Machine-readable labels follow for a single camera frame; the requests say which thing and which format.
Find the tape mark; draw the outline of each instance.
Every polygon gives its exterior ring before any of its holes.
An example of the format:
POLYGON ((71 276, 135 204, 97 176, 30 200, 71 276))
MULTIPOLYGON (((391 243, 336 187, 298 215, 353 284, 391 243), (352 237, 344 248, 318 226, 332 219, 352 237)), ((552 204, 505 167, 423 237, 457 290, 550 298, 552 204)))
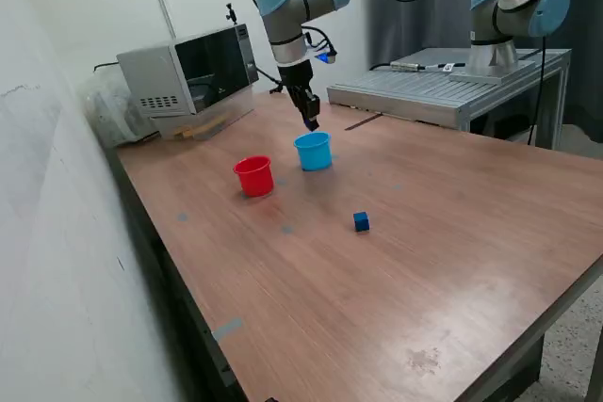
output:
POLYGON ((216 331, 212 331, 212 335, 216 341, 219 341, 227 334, 232 333, 235 330, 240 329, 243 326, 243 321, 240 318, 231 320, 228 324, 221 326, 216 331))

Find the blue cube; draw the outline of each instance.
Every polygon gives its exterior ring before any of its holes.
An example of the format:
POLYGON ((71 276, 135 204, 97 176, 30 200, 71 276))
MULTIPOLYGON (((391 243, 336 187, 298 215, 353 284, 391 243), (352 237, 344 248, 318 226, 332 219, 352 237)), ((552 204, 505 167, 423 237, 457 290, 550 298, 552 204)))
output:
POLYGON ((354 224, 356 225, 356 232, 368 231, 368 215, 366 212, 358 212, 354 214, 354 224))

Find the plastic bag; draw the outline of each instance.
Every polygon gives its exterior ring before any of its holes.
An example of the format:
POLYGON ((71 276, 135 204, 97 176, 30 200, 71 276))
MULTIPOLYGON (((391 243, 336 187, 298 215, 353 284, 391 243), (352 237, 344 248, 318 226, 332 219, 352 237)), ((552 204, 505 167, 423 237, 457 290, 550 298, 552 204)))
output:
POLYGON ((108 148, 140 141, 157 131, 131 101, 119 65, 99 68, 86 82, 82 94, 90 125, 108 148))

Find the red cup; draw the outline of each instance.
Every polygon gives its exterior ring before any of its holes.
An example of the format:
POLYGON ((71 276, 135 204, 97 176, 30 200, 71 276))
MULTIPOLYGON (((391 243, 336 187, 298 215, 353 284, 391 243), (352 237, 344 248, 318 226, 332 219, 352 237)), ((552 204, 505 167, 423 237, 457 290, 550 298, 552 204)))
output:
POLYGON ((261 197, 274 188, 270 158, 265 155, 254 155, 241 160, 235 165, 235 173, 248 197, 261 197))

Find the metal rack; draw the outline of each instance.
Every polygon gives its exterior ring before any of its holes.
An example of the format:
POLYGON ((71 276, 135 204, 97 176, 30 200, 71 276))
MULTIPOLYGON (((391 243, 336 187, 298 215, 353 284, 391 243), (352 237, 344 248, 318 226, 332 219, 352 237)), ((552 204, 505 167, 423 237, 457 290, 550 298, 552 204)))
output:
MULTIPOLYGON (((529 71, 521 72, 501 85, 455 81, 450 77, 454 72, 379 69, 328 87, 329 102, 469 131, 474 119, 538 86, 542 55, 534 54, 536 51, 517 50, 520 59, 535 64, 529 71)), ((466 63, 468 57, 469 49, 429 48, 397 61, 428 66, 466 63)), ((546 51, 545 83, 536 138, 536 146, 541 148, 554 150, 559 146, 570 60, 570 50, 546 51)))

